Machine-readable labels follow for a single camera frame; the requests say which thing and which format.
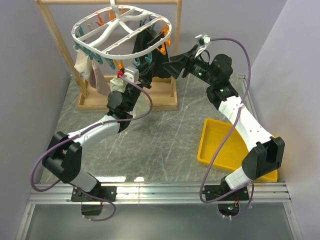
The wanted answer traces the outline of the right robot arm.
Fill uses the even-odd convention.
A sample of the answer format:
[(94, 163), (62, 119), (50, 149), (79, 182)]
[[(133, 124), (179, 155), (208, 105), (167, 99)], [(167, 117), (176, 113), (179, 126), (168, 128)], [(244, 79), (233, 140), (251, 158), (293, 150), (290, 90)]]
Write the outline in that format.
[(231, 130), (237, 131), (246, 145), (248, 154), (241, 166), (221, 180), (219, 200), (233, 199), (238, 190), (281, 167), (285, 142), (265, 130), (244, 105), (230, 83), (233, 68), (229, 56), (218, 54), (212, 62), (206, 62), (195, 45), (188, 52), (170, 57), (162, 66), (174, 78), (193, 75), (207, 83), (209, 102), (230, 121)]

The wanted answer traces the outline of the white round clip hanger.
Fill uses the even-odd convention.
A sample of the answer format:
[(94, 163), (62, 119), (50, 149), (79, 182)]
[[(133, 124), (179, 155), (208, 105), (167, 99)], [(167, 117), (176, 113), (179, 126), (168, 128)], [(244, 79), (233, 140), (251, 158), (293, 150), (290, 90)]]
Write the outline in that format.
[[(125, 52), (121, 47), (134, 43), (143, 30), (159, 30), (164, 34), (158, 42), (140, 52)], [(85, 16), (72, 27), (75, 47), (93, 57), (133, 60), (143, 57), (171, 40), (173, 26), (164, 16), (133, 5), (116, 4)]]

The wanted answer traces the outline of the pale green white underwear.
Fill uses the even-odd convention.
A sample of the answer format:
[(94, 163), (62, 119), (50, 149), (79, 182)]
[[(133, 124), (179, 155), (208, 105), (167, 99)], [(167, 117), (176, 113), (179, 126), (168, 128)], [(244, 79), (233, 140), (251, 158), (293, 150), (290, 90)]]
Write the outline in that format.
[(125, 92), (127, 83), (123, 81), (121, 78), (114, 77), (110, 80), (110, 90), (113, 91), (119, 91), (121, 93)]

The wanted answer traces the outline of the orange front clip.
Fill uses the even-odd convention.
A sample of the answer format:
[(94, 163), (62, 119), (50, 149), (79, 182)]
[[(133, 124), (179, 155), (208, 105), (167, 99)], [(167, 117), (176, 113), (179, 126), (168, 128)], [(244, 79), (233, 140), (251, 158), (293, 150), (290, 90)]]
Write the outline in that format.
[(113, 60), (115, 66), (121, 71), (122, 69), (124, 69), (124, 63), (122, 60)]

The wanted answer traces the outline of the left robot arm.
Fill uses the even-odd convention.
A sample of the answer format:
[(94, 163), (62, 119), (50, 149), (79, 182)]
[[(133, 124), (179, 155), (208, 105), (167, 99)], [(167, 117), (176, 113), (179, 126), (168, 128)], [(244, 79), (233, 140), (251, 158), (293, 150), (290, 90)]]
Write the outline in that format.
[(108, 113), (97, 122), (72, 133), (57, 132), (51, 139), (42, 165), (61, 182), (83, 191), (89, 201), (103, 196), (101, 183), (82, 170), (82, 155), (94, 144), (124, 131), (138, 119), (131, 112), (145, 89), (151, 88), (154, 64), (139, 68), (127, 67), (118, 78), (126, 83), (124, 90), (112, 90), (108, 95)]

